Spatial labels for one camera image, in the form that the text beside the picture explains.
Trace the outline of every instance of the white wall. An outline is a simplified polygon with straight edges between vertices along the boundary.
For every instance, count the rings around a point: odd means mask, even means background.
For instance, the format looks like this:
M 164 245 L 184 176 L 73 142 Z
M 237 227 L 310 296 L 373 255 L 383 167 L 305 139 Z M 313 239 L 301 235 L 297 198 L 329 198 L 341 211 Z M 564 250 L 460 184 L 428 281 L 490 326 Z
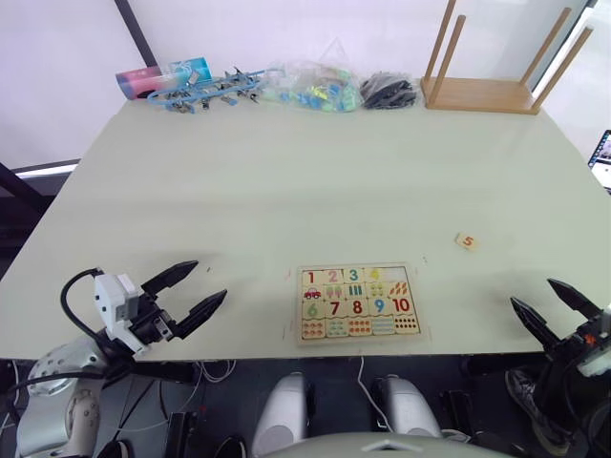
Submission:
M 339 37 L 355 70 L 424 74 L 446 0 L 131 0 L 160 62 L 204 55 L 216 74 L 317 59 Z M 467 21 L 449 75 L 520 79 L 563 7 L 584 0 L 458 0 Z
M 609 1 L 601 0 L 607 19 Z M 449 75 L 519 78 L 561 9 L 573 8 L 571 23 L 584 3 L 458 0 L 452 25 L 461 13 L 467 22 Z M 233 65 L 258 70 L 275 60 L 316 59 L 338 37 L 361 75 L 390 70 L 417 77 L 426 70 L 446 0 L 131 4 L 160 63 L 204 55 L 214 73 Z M 594 25 L 582 55 L 545 104 L 583 152 L 609 124 L 603 87 L 609 81 L 608 21 L 606 29 Z M 0 161 L 11 168 L 81 157 L 124 102 L 114 74 L 144 65 L 109 0 L 0 1 L 0 62 Z
M 82 157 L 125 98 L 115 73 L 143 67 L 115 3 L 0 2 L 0 162 Z
M 611 0 L 599 0 L 587 24 L 594 31 L 543 103 L 584 160 L 611 129 Z

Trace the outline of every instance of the laptop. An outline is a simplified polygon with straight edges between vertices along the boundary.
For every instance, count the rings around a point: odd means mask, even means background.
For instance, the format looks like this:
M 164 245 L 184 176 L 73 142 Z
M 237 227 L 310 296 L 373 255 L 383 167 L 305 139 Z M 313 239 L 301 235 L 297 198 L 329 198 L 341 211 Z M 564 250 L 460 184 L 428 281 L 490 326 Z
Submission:
M 599 146 L 588 161 L 588 167 L 607 193 L 611 194 L 611 130 L 604 131 Z

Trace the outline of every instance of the number puzzle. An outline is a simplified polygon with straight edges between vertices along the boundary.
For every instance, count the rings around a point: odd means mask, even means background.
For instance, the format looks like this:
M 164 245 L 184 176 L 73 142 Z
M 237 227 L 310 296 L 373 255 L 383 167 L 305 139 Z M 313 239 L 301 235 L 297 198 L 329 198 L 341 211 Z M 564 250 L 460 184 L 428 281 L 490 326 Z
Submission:
M 420 334 L 404 265 L 299 269 L 300 342 Z

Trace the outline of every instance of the white tabletop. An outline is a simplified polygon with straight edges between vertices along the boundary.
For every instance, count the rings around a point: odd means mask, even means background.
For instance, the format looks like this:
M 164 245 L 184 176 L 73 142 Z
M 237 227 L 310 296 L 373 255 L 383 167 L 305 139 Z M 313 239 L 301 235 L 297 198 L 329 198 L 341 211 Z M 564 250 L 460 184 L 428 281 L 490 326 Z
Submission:
M 140 284 L 199 260 L 159 305 L 181 319 L 227 288 L 213 318 L 149 360 L 540 350 L 509 303 L 560 336 L 583 317 L 547 285 L 611 300 L 611 199 L 548 117 L 428 111 L 324 114 L 127 103 L 0 282 L 0 356 L 38 358 L 79 335 L 59 291 L 94 266 Z M 475 236 L 468 252 L 453 239 Z M 406 262 L 424 339 L 297 345 L 301 265 Z M 93 285 L 69 297 L 91 327 Z

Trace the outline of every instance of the black cable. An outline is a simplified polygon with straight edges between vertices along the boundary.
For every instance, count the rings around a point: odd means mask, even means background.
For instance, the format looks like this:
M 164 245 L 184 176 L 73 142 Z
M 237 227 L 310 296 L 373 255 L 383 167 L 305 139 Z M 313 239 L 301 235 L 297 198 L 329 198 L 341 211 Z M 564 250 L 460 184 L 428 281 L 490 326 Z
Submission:
M 163 387 L 162 387 L 162 379 L 159 379 L 158 384 L 158 395 L 159 395 L 159 407 L 161 408 L 161 413 L 163 414 L 163 418 L 167 422 L 168 420 L 168 411 L 165 408 L 165 402 L 163 401 Z
M 79 272 L 74 277 L 69 279 L 68 282 L 64 284 L 64 287 L 61 288 L 61 294 L 59 295 L 59 301 L 61 303 L 61 309 L 64 311 L 68 319 L 71 322 L 73 322 L 74 325 L 76 325 L 76 327 L 78 327 L 81 331 L 83 331 L 85 334 L 91 337 L 95 341 L 95 343 L 100 347 L 100 350 L 102 350 L 104 355 L 108 358 L 108 354 L 104 351 L 104 347 L 111 349 L 114 352 L 117 352 L 119 354 L 125 354 L 126 351 L 123 348 L 121 348 L 120 346 L 118 346 L 116 343 L 113 343 L 110 340 L 103 339 L 101 336 L 98 336 L 91 329 L 91 327 L 89 327 L 87 324 L 82 322 L 68 306 L 68 291 L 70 291 L 70 288 L 72 288 L 73 285 L 77 281 L 89 275 L 91 275 L 92 277 L 95 277 L 96 275 L 101 275 L 101 274 L 103 274 L 103 272 L 97 268 L 96 269 L 87 269 L 87 270 L 83 270 L 82 272 Z
M 13 393 L 17 389 L 24 388 L 26 386 L 41 384 L 43 382 L 50 382 L 51 380 L 60 380 L 60 379 L 104 379 L 106 378 L 105 374 L 99 374 L 97 372 L 62 372 L 59 374 L 51 374 L 45 375 L 43 377 L 36 377 L 35 379 L 24 380 L 23 382 L 19 382 L 16 385 L 11 386 L 7 390 L 7 395 Z
M 24 388 L 29 385 L 39 384 L 43 382 L 50 382 L 51 380 L 60 380 L 60 379 L 103 379 L 104 374 L 98 374 L 96 372 L 62 372 L 60 374 L 52 374 L 45 375 L 44 377 L 36 377 L 35 379 L 24 380 L 23 382 L 19 382 L 11 386 L 7 392 L 7 398 L 5 401 L 5 405 L 7 407 L 7 412 L 12 418 L 12 421 L 17 425 L 19 423 L 20 417 L 17 413 L 17 409 L 14 403 L 9 399 L 9 395 L 16 391 L 17 389 Z
M 125 424 L 127 423 L 127 421 L 130 419 L 130 416 L 132 415 L 132 413 L 134 412 L 134 410 L 136 409 L 137 405 L 140 403 L 140 401 L 142 401 L 142 398 L 144 398 L 144 396 L 146 395 L 146 393 L 148 393 L 149 389 L 151 389 L 151 386 L 153 386 L 153 383 L 155 382 L 154 380 L 151 380 L 148 385 L 144 388 L 144 390 L 140 393 L 140 395 L 137 397 L 136 401 L 134 402 L 134 404 L 132 405 L 132 408 L 129 409 L 129 411 L 127 412 L 127 415 L 125 416 L 125 418 L 118 424 L 118 428 L 116 429 L 116 433 L 113 436 L 113 441 L 116 440 L 116 438 L 118 437 L 118 435 L 121 432 L 121 429 L 125 426 Z

